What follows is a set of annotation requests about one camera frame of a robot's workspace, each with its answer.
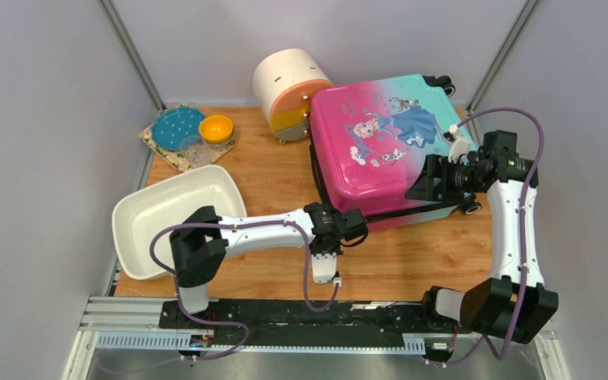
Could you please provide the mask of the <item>pink and teal kids suitcase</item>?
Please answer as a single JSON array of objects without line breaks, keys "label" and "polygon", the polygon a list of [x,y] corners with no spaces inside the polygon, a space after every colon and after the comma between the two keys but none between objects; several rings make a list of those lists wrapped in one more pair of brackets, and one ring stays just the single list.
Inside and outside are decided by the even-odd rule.
[{"label": "pink and teal kids suitcase", "polygon": [[454,92],[446,75],[411,74],[316,93],[310,155],[323,202],[361,211],[372,232],[480,211],[474,195],[453,203],[405,197],[427,155],[450,153],[444,135],[461,120],[449,100]]}]

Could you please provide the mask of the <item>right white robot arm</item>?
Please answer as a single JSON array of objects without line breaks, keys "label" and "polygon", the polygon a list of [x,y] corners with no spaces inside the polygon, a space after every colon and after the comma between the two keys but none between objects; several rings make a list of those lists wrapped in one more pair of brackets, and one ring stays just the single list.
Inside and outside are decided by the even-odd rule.
[{"label": "right white robot arm", "polygon": [[405,196],[462,203],[486,194],[492,212],[492,265],[488,278],[466,292],[427,291],[421,324],[438,332],[456,321],[476,333],[528,344],[559,306],[557,293],[545,288],[534,243],[537,163],[519,156],[513,132],[488,132],[477,150],[459,127],[444,137],[452,144],[450,153],[427,155]]}]

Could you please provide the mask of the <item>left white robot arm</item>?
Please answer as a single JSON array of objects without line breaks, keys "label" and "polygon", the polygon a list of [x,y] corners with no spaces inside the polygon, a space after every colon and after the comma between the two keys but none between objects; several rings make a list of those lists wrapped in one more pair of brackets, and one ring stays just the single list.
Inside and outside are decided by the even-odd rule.
[{"label": "left white robot arm", "polygon": [[159,233],[167,235],[174,276],[180,296],[180,319],[190,328],[206,325],[210,318],[207,285],[224,260],[239,254],[282,247],[303,248],[303,279],[331,283],[334,291],[342,280],[337,259],[344,247],[364,242],[367,222],[359,210],[338,211],[322,203],[279,215],[229,217],[212,206],[195,211],[184,223]]}]

